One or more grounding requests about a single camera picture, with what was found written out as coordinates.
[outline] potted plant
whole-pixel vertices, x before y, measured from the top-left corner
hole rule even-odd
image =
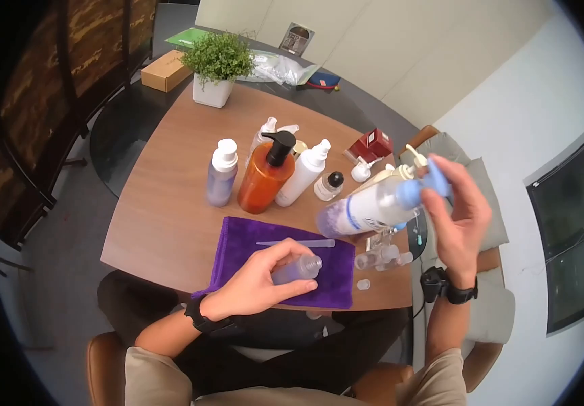
[[[209,32],[201,36],[181,61],[195,72],[193,100],[218,108],[229,98],[235,78],[248,76],[254,70],[248,44],[230,32]]]

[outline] window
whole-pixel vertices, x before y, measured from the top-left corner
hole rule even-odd
[[[584,135],[538,173],[526,190],[545,252],[552,333],[584,317]]]

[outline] black pants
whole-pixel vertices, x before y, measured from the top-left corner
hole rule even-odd
[[[98,305],[125,345],[165,317],[178,304],[170,288],[120,270],[98,287]],[[174,362],[190,378],[197,394],[251,386],[300,386],[341,394],[371,369],[400,335],[408,321],[406,309],[334,312],[345,328],[333,335],[265,362],[255,362],[228,345],[200,335]]]

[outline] gold lid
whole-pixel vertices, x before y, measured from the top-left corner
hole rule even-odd
[[[292,157],[296,159],[303,151],[307,150],[308,146],[305,142],[297,140],[294,148],[292,148]]]

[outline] amber pump bottle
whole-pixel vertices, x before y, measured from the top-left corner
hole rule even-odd
[[[269,206],[292,174],[295,162],[290,150],[296,138],[288,131],[262,133],[274,142],[256,147],[238,192],[238,204],[247,213],[258,215]]]

